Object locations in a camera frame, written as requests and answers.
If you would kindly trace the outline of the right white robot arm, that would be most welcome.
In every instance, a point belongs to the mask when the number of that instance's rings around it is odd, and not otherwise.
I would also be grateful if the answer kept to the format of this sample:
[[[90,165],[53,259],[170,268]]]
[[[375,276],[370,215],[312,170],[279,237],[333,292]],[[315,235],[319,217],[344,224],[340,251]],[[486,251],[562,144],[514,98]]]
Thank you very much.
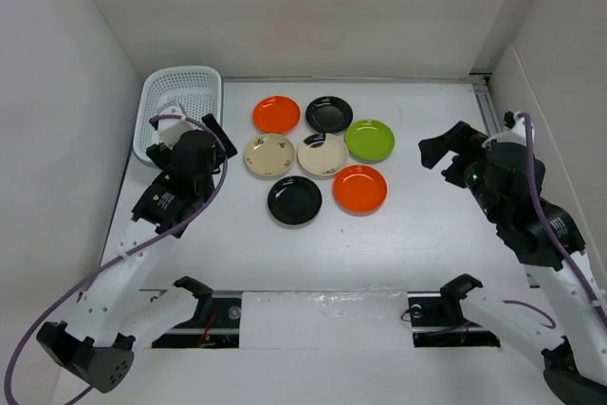
[[[605,403],[606,293],[594,279],[572,216],[541,197],[545,166],[534,153],[530,117],[516,116],[492,137],[459,121],[418,147],[427,169],[454,154],[442,176],[474,196],[497,236],[543,292],[561,330],[545,328],[493,297],[468,274],[441,287],[441,317],[476,323],[498,336],[542,372],[562,403]]]

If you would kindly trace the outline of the green plate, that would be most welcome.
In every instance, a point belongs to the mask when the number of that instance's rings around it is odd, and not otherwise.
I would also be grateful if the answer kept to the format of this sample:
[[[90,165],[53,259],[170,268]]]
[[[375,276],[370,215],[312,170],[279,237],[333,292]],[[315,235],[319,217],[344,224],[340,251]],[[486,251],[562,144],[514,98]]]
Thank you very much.
[[[352,123],[344,140],[352,155],[366,161],[384,160],[395,148],[392,129],[379,120],[358,120]]]

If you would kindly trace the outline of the cream plate black patch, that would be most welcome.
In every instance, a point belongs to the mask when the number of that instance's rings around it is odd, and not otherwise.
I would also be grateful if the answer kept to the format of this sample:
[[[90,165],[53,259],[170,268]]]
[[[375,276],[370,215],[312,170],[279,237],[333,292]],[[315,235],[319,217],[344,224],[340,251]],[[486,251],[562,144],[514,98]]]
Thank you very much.
[[[308,173],[329,177],[338,174],[346,166],[349,150],[336,135],[318,133],[308,136],[300,143],[297,158]]]

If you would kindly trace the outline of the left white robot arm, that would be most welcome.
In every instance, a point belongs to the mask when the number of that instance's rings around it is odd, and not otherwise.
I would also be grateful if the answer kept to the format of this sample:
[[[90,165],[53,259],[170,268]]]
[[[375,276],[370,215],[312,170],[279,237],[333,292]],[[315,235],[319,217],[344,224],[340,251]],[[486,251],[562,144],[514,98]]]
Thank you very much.
[[[237,153],[212,115],[195,120],[165,114],[150,120],[162,133],[168,121],[186,130],[175,145],[162,141],[148,149],[160,173],[132,209],[114,259],[77,286],[82,296],[65,320],[45,321],[36,334],[55,363],[103,394],[124,380],[138,349],[175,324],[201,325],[212,312],[212,290],[189,276],[135,308],[147,276],[218,195],[227,161]]]

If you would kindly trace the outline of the cream floral plate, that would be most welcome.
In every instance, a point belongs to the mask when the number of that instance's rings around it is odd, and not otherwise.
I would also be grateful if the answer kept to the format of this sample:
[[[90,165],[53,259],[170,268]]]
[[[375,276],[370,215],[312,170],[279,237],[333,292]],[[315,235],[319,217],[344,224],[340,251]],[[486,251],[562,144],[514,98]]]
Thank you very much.
[[[261,177],[285,174],[296,160],[296,149],[284,135],[262,134],[246,147],[244,161],[248,169]]]

